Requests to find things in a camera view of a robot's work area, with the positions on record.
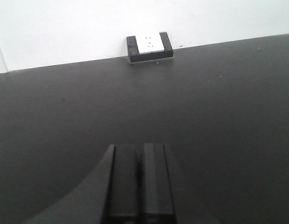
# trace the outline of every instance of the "white outlet cover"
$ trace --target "white outlet cover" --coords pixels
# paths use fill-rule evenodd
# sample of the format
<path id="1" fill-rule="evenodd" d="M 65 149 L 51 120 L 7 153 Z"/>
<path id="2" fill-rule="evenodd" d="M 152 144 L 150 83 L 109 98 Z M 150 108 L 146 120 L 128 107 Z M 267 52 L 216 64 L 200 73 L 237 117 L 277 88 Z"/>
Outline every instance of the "white outlet cover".
<path id="1" fill-rule="evenodd" d="M 135 35 L 140 54 L 163 51 L 164 46 L 159 32 Z"/>

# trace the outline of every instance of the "wall outlet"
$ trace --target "wall outlet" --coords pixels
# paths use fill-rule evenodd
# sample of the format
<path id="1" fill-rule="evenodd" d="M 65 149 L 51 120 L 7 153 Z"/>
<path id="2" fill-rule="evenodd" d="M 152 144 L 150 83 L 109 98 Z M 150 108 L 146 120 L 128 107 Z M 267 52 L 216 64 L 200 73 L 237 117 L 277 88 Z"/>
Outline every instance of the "wall outlet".
<path id="1" fill-rule="evenodd" d="M 135 35 L 140 54 L 163 51 L 164 46 L 159 32 Z"/>
<path id="2" fill-rule="evenodd" d="M 173 58 L 173 50 L 166 32 L 128 36 L 127 49 L 130 63 Z"/>

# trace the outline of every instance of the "outlet faceplate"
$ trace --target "outlet faceplate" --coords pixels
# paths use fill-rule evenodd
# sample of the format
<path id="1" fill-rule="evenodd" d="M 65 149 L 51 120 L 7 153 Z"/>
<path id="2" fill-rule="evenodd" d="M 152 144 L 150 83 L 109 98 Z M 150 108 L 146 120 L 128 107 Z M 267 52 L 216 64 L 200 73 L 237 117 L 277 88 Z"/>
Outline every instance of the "outlet faceplate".
<path id="1" fill-rule="evenodd" d="M 141 35 L 141 36 L 138 35 L 137 37 L 138 41 L 136 41 L 136 36 L 126 37 L 128 57 L 130 63 L 173 57 L 172 45 L 168 38 L 167 33 L 160 32 L 158 33 L 156 39 L 154 39 L 153 37 L 154 35 Z M 143 46 L 142 42 L 143 44 L 148 43 L 149 47 L 146 45 L 146 47 L 142 49 Z"/>
<path id="2" fill-rule="evenodd" d="M 140 54 L 163 51 L 164 46 L 159 32 L 135 35 Z"/>

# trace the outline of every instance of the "black plastic part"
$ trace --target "black plastic part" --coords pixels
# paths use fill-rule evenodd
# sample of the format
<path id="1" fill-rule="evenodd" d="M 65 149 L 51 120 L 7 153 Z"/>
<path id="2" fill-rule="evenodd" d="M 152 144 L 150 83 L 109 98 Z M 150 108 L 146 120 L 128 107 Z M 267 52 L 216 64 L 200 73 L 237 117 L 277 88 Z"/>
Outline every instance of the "black plastic part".
<path id="1" fill-rule="evenodd" d="M 127 49 L 128 49 L 128 57 L 131 63 L 142 62 L 142 61 L 150 61 L 161 58 L 169 58 L 173 57 L 172 45 L 169 41 L 168 35 L 166 32 L 160 33 L 161 40 L 164 46 L 163 51 L 159 52 L 151 52 L 146 54 L 140 54 L 136 42 L 135 36 L 128 36 L 127 39 Z"/>
<path id="2" fill-rule="evenodd" d="M 109 224 L 138 219 L 138 160 L 133 146 L 116 145 L 109 203 Z"/>
<path id="3" fill-rule="evenodd" d="M 186 181 L 167 144 L 164 145 L 164 152 L 177 223 L 219 224 Z"/>
<path id="4" fill-rule="evenodd" d="M 105 224 L 114 147 L 72 192 L 25 224 Z"/>
<path id="5" fill-rule="evenodd" d="M 141 158 L 142 220 L 144 224 L 174 224 L 172 196 L 162 144 L 145 144 Z"/>

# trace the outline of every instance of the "black table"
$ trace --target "black table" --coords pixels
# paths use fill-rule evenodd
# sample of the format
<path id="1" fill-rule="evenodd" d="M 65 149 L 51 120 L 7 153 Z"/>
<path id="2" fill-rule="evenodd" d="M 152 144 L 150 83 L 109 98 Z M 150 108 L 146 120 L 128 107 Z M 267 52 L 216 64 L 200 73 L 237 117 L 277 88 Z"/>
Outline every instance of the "black table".
<path id="1" fill-rule="evenodd" d="M 223 224 L 289 224 L 289 35 L 0 74 L 0 224 L 66 196 L 111 143 L 167 142 Z"/>

